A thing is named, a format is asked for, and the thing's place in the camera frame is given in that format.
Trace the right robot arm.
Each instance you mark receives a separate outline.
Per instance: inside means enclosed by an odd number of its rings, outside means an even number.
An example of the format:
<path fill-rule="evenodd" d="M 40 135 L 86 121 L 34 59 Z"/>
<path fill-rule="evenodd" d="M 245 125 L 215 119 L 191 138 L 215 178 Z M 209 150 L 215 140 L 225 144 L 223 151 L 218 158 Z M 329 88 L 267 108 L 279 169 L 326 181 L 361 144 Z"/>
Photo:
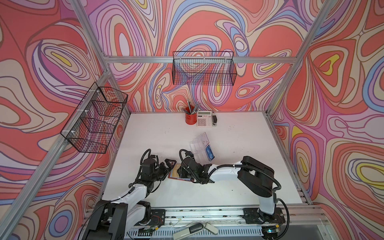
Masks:
<path fill-rule="evenodd" d="M 258 196 L 259 209 L 256 213 L 256 224 L 277 223 L 276 204 L 279 201 L 276 192 L 282 185 L 274 178 L 275 171 L 258 160 L 244 156 L 240 162 L 224 165 L 201 165 L 196 162 L 191 151 L 179 151 L 181 166 L 178 174 L 189 178 L 194 184 L 207 185 L 219 181 L 237 179 L 252 193 Z"/>

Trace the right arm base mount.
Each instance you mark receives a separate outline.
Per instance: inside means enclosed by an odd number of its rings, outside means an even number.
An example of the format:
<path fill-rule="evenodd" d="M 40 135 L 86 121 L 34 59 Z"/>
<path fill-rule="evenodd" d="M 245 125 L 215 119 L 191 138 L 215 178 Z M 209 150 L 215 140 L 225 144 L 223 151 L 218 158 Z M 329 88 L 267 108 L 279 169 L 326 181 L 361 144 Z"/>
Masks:
<path fill-rule="evenodd" d="M 263 213 L 259 208 L 244 208 L 242 218 L 246 224 L 277 224 L 282 225 L 286 223 L 285 216 L 281 208 L 275 208 L 272 215 Z"/>

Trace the gold VIP card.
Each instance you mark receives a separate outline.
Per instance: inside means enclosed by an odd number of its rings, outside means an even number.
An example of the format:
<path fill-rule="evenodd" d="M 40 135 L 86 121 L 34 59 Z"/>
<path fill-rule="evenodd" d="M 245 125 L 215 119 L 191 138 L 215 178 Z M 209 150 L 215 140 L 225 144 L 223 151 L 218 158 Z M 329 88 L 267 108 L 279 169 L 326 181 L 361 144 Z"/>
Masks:
<path fill-rule="evenodd" d="M 177 163 L 174 168 L 172 169 L 172 171 L 170 172 L 169 174 L 169 178 L 170 179 L 179 179 L 180 178 L 180 175 L 178 173 L 178 170 L 179 168 L 181 167 L 181 164 L 180 163 Z"/>

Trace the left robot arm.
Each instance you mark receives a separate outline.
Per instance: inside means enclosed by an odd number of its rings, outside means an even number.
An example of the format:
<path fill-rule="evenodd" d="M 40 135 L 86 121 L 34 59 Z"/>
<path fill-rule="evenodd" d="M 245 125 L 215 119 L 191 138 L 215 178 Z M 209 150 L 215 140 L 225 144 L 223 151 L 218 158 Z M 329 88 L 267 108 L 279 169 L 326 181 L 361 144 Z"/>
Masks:
<path fill-rule="evenodd" d="M 177 164 L 176 160 L 159 161 L 147 149 L 141 159 L 135 180 L 121 196 L 100 200 L 81 228 L 79 240 L 123 240 L 126 231 L 139 222 L 151 221 L 151 204 L 145 201 L 156 191 L 156 182 L 164 181 Z"/>

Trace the red leather card holder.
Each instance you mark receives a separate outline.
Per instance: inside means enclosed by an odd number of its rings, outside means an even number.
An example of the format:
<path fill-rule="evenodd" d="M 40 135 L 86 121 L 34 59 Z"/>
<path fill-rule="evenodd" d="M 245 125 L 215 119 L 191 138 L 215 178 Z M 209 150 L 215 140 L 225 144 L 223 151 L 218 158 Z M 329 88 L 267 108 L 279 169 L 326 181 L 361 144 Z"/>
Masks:
<path fill-rule="evenodd" d="M 178 169 L 181 167 L 181 163 L 176 163 L 172 171 L 169 173 L 168 178 L 172 180 L 179 180 L 185 182 L 191 182 L 191 178 L 181 178 Z"/>

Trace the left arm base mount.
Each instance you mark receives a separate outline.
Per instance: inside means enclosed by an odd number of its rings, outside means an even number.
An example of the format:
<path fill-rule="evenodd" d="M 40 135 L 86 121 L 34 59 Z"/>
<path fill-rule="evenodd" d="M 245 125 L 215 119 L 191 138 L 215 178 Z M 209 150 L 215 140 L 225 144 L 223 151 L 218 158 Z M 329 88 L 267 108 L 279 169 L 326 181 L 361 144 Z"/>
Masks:
<path fill-rule="evenodd" d="M 166 210 L 165 209 L 154 209 L 148 217 L 144 220 L 135 224 L 135 226 L 150 226 L 150 227 L 161 227 L 165 223 Z"/>

